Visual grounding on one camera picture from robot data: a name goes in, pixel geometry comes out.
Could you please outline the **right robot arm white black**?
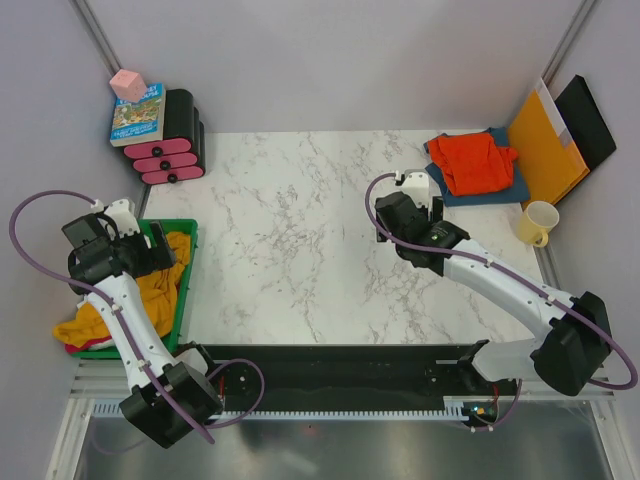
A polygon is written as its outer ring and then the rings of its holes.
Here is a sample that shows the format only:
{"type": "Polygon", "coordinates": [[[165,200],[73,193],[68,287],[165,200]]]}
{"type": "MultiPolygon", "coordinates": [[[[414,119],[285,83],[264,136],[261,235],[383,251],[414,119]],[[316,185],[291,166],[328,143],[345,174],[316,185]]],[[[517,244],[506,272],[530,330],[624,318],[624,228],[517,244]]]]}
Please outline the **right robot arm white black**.
{"type": "Polygon", "coordinates": [[[526,340],[476,342],[457,371],[465,391],[481,393],[506,379],[539,379],[576,396],[609,356],[609,344],[575,317],[581,314],[607,331],[606,307],[598,296],[575,297],[524,275],[512,278],[503,262],[466,231],[446,220],[430,220],[426,209],[402,192],[377,199],[375,218],[398,238],[401,259],[474,290],[531,332],[526,340]]]}

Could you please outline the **yellow t shirt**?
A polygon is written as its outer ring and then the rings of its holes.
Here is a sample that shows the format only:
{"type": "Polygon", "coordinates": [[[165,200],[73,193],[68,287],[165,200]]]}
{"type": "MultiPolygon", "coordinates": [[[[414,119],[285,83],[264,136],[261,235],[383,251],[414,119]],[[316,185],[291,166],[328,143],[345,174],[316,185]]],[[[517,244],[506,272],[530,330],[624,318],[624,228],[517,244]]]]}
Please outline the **yellow t shirt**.
{"type": "MultiPolygon", "coordinates": [[[[176,254],[175,265],[137,279],[145,311],[160,337],[168,335],[173,328],[182,275],[191,262],[191,236],[172,231],[166,237],[176,254]]],[[[73,345],[73,320],[53,328],[54,338],[64,345],[73,345]]]]}

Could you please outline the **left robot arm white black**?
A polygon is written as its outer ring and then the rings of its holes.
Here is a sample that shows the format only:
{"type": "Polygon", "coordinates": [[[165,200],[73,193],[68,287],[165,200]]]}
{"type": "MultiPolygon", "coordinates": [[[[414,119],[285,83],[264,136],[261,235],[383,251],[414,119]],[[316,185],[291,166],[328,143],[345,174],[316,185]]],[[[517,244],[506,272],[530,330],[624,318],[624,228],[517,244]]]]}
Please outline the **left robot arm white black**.
{"type": "Polygon", "coordinates": [[[144,233],[100,212],[71,221],[62,232],[72,246],[72,288],[100,313],[125,367],[130,394],[119,405],[123,416],[163,448],[192,431],[211,442],[204,423],[222,410],[215,391],[220,371],[207,360],[189,364],[168,351],[137,284],[138,277],[176,261],[161,224],[151,223],[144,233]]]}

